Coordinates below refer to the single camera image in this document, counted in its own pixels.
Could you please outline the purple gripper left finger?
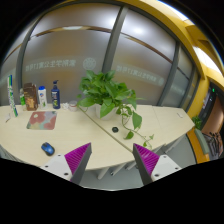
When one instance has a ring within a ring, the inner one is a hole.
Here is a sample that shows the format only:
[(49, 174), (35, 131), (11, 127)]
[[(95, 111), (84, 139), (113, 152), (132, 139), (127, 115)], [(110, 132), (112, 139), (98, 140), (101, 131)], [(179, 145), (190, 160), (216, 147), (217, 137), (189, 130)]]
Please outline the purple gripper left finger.
[(91, 144), (87, 143), (65, 155), (66, 162), (72, 173), (72, 177), (70, 179), (72, 183), (76, 185), (80, 184), (91, 153)]

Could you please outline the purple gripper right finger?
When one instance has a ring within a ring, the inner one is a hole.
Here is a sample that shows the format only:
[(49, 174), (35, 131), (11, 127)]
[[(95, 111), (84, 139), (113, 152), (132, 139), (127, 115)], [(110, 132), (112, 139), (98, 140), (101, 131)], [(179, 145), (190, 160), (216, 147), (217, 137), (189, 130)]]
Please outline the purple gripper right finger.
[(133, 144), (133, 155), (138, 166), (143, 185), (152, 183), (151, 175), (160, 156), (136, 143)]

